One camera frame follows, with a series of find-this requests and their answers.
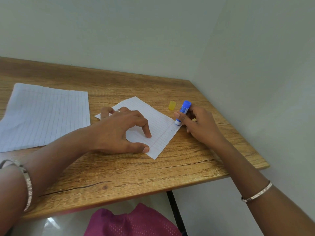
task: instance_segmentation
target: wood grain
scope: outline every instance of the wood grain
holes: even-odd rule
[[[189,100],[213,113],[224,136],[257,169],[269,167],[250,144],[188,80],[154,77],[115,71],[0,58],[0,118],[15,83],[42,85],[65,90],[88,91],[91,123],[103,106],[137,96],[173,118],[170,100]],[[0,153],[3,158],[20,158],[36,150]],[[23,219],[44,218],[116,201],[172,190],[228,176],[215,153],[187,134],[182,127],[160,156],[145,154],[88,154],[70,165],[59,180],[46,190],[36,207]]]

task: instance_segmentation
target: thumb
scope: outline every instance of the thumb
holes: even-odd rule
[[[130,153],[147,153],[150,150],[149,146],[144,143],[131,143],[128,141],[126,141],[125,149],[125,152]]]
[[[183,125],[186,125],[188,128],[194,124],[194,122],[186,115],[181,112],[175,112],[174,117],[182,122]]]

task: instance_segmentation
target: lined paper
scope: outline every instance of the lined paper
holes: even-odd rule
[[[163,151],[169,141],[173,138],[180,126],[170,117],[160,113],[147,103],[132,97],[121,101],[113,109],[116,111],[121,107],[127,107],[130,110],[138,110],[149,122],[149,128],[152,134],[151,138],[146,138],[141,127],[132,127],[126,132],[126,139],[132,143],[144,143],[150,147],[147,153],[153,159]]]
[[[0,121],[0,152],[44,146],[89,125],[88,92],[16,83]]]

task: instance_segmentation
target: glossy floor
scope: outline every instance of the glossy floor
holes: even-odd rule
[[[167,194],[159,193],[77,213],[20,223],[14,227],[11,236],[80,236],[84,234],[91,215],[98,209],[106,208],[117,215],[130,213],[138,203],[155,209],[176,225]]]

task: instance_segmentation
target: person's left hand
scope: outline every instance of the person's left hand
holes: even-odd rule
[[[126,140],[126,131],[134,126],[142,127],[147,138],[150,133],[148,120],[139,111],[130,111],[126,107],[119,109],[120,112],[111,107],[101,109],[101,121],[89,128],[88,141],[90,149],[105,153],[146,153],[149,146],[144,143],[131,143]]]

